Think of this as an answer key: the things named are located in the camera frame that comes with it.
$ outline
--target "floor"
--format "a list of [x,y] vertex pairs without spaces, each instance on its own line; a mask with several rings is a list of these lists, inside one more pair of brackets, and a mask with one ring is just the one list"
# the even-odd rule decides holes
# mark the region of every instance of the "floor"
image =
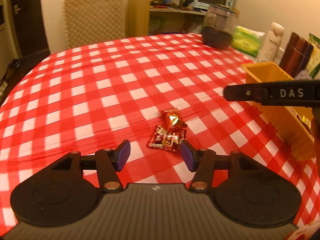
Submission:
[[48,56],[49,56],[49,51],[45,50],[45,51],[37,52],[35,54],[27,56],[22,60],[22,63],[19,66],[19,68],[8,80],[6,80],[8,83],[8,86],[4,91],[4,97],[0,102],[0,106],[2,106],[3,102],[7,98],[10,91],[23,79],[23,77],[26,74],[28,74],[31,69],[33,69],[36,65],[38,65],[42,60],[44,60]]

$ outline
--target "hand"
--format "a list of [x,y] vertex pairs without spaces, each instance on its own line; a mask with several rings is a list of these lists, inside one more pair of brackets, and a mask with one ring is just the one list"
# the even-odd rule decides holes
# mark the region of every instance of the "hand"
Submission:
[[315,138],[314,147],[316,152],[316,162],[318,167],[318,176],[320,177],[320,127],[317,124],[316,120],[311,122],[312,135]]

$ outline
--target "candy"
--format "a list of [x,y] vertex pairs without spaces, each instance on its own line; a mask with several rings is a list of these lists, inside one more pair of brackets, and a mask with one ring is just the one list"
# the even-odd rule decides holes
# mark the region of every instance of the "candy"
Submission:
[[165,111],[161,111],[165,120],[165,129],[173,132],[181,128],[186,128],[187,124],[180,119],[178,109],[173,107]]
[[185,130],[167,133],[161,125],[158,125],[147,146],[178,153],[181,142],[186,139],[186,133]]

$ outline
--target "red and white checkered tablecloth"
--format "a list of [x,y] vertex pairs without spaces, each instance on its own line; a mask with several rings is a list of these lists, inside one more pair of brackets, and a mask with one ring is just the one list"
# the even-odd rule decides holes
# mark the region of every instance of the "red and white checkered tablecloth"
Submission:
[[[64,154],[82,155],[131,142],[121,181],[188,183],[181,156],[146,144],[163,120],[159,110],[180,109],[187,140],[218,154],[241,150],[289,179],[302,194],[295,222],[319,219],[315,161],[297,162],[290,147],[256,107],[227,102],[222,90],[241,84],[239,52],[217,51],[200,35],[161,35],[83,46],[52,54],[30,71],[0,108],[0,235],[16,224],[14,187]],[[95,171],[84,177],[98,185]],[[226,179],[217,171],[214,185]]]

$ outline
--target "gray ribbed panel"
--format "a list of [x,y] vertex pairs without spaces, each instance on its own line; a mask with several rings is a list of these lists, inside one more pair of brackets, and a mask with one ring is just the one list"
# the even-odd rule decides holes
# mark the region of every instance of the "gray ribbed panel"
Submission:
[[5,240],[282,240],[292,224],[257,229],[221,215],[207,195],[187,191],[183,184],[130,184],[107,194],[98,207],[76,223],[37,228],[20,223]]

